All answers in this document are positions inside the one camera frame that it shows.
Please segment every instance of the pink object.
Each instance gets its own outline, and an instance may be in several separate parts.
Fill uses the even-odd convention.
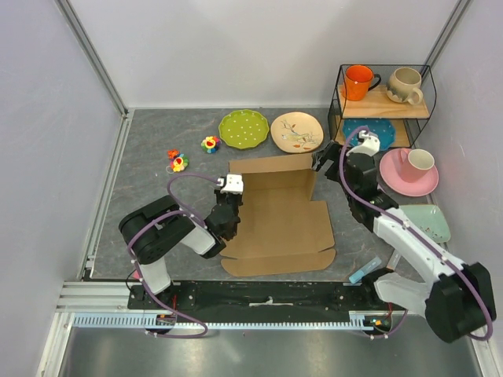
[[[398,153],[398,160],[402,165],[398,170],[400,177],[406,182],[420,180],[435,165],[435,159],[424,149],[402,148]]]
[[[386,184],[406,196],[425,196],[435,190],[439,184],[439,171],[435,166],[413,183],[406,182],[400,177],[399,172],[402,169],[400,151],[402,150],[393,149],[386,153],[380,161],[380,175]]]

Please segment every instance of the wooden shelf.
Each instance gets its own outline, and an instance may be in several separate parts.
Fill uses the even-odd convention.
[[[340,117],[336,116],[336,125],[339,124]],[[407,136],[405,122],[401,119],[390,119],[391,124],[396,130],[395,142],[390,148],[408,148],[410,146],[409,137]],[[344,144],[346,137],[343,134],[344,119],[340,122],[339,132],[336,135],[336,141],[340,144]]]
[[[386,86],[379,85],[370,90],[361,101],[347,101],[339,85],[340,108],[347,118],[388,118],[388,119],[427,119],[430,117],[424,100],[420,104],[399,104],[386,95]]]

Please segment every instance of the wall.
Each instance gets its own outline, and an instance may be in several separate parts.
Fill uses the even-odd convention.
[[[440,172],[435,200],[452,232],[450,250],[491,272],[503,317],[503,3],[478,0],[468,8],[433,75],[438,103],[420,145]],[[503,342],[503,323],[496,340]]]
[[[4,1],[0,35],[0,375],[29,376],[120,121],[53,1]]]
[[[72,0],[130,107],[328,105],[342,63],[423,63],[456,0]]]

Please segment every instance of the cup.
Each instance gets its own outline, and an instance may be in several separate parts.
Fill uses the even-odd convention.
[[[420,87],[420,73],[415,69],[402,67],[390,76],[386,85],[386,94],[394,102],[420,104],[423,100],[423,92],[419,89]]]
[[[403,181],[419,181],[435,165],[435,159],[424,149],[402,148],[398,152],[398,161],[402,166],[399,175]]]
[[[377,78],[377,82],[370,86],[374,78]],[[360,101],[369,90],[374,89],[379,83],[380,75],[374,74],[369,67],[365,65],[351,65],[344,73],[342,94],[349,101]]]

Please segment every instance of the black metal rack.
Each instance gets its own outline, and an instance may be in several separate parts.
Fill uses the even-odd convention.
[[[342,128],[345,119],[390,119],[396,129],[395,143],[391,148],[411,148],[428,124],[436,106],[437,91],[431,67],[413,64],[364,64],[374,74],[380,75],[382,82],[369,91],[363,100],[349,101],[342,95],[342,90],[345,86],[345,72],[351,65],[353,64],[342,64],[339,68],[329,109],[330,138],[344,143]],[[402,67],[413,68],[421,74],[420,89],[424,99],[419,105],[396,104],[387,98],[386,83],[393,72]]]

